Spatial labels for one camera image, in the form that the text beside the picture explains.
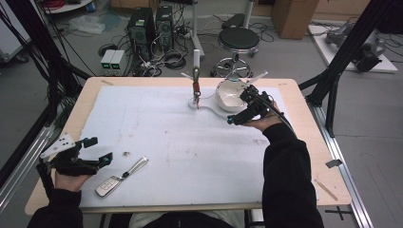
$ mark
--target black sleeve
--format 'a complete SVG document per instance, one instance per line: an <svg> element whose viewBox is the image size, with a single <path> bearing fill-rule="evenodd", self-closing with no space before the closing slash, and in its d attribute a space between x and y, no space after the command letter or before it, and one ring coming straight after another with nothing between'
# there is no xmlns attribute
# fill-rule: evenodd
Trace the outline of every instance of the black sleeve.
<svg viewBox="0 0 403 228"><path fill-rule="evenodd" d="M284 124L263 131L270 145L263 162L262 208L265 226L324 227L311 183L311 161L306 144Z"/></svg>
<svg viewBox="0 0 403 228"><path fill-rule="evenodd" d="M49 205L38 209L30 219L28 228L83 227L83 213L79 208L80 192L70 192L63 189L54 189Z"/></svg>

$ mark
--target shelf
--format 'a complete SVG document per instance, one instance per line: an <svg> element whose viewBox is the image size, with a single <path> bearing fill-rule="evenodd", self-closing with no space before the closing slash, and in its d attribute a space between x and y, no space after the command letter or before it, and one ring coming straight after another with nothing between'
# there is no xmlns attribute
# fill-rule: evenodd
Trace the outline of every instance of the shelf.
<svg viewBox="0 0 403 228"><path fill-rule="evenodd" d="M62 6L59 9L46 10L46 12L59 13L59 12L66 12L66 11L76 10L78 8L86 6L90 2L92 2L92 0L81 0L80 4L65 4L64 6Z"/></svg>

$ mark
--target stool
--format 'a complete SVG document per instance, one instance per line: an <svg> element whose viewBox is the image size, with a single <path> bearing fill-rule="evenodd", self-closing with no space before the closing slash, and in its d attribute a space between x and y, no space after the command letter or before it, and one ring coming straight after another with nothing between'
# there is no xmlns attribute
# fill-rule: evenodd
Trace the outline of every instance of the stool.
<svg viewBox="0 0 403 228"><path fill-rule="evenodd" d="M232 58L220 60L212 72L212 76L220 75L223 78L238 76L237 78L251 78L253 74L249 65L240 59L240 53L249 53L252 56L258 50L259 37L248 28L226 28L219 35L220 47L232 51Z"/></svg>

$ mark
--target concrete floor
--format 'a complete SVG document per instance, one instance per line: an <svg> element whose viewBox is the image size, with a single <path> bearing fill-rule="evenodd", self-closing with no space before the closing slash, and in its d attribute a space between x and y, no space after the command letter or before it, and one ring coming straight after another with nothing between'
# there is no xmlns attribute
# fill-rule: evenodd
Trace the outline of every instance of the concrete floor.
<svg viewBox="0 0 403 228"><path fill-rule="evenodd" d="M87 14L84 10L63 13L56 22L63 26L70 18ZM107 9L97 10L91 15L115 15ZM96 75L103 75L98 49L109 44L116 35L125 35L127 20L124 16L111 17L102 35L89 35L73 32L66 37L80 54L84 62ZM201 33L215 33L220 23L215 17L204 17L201 25L207 28ZM271 25L270 18L252 18L252 23L261 22ZM274 42L260 42L259 53L254 58L244 59L250 64L255 75L263 70L269 71L270 78L292 78L303 83L321 73L326 65L311 37L302 40L283 40L269 31ZM401 37L394 37L403 42ZM201 76L210 77L215 63L230 56L221 50L217 38L201 35L205 58L201 61ZM403 61L402 47L384 53L389 60ZM71 62L85 72L89 72L70 47L67 54ZM192 63L193 53L186 57ZM368 210L374 227L397 228L403 224L403 65L394 63L399 69L396 73L359 73L345 71L339 82L337 93L335 134L338 145L352 173L355 185ZM190 72L188 64L182 70L164 69L160 77L181 77L181 72ZM311 88L302 91L304 95ZM26 64L11 62L0 68L0 165L3 165L16 146L21 142L33 122L47 105L47 84L36 70L33 62ZM326 110L327 100L323 102ZM25 204L33 186L38 180L36 170L32 169L18 188L6 209L0 214L0 227L26 227L30 216L24 212ZM319 208L326 227L357 227L352 215L325 213L335 208ZM350 211L349 206L340 207ZM100 215L85 215L85 227L99 227Z"/></svg>

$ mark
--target computer tower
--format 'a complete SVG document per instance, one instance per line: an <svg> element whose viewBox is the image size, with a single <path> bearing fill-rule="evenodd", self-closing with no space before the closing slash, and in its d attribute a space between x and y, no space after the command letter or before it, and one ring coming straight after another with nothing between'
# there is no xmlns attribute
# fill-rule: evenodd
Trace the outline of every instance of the computer tower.
<svg viewBox="0 0 403 228"><path fill-rule="evenodd" d="M152 8L136 8L130 17L127 24L127 33L130 43L134 44L135 57L136 54L145 61L150 61L153 58L156 47L152 43L156 39L156 31Z"/></svg>
<svg viewBox="0 0 403 228"><path fill-rule="evenodd" d="M171 6L157 7L155 16L158 45L160 50L168 51L174 48L174 23Z"/></svg>

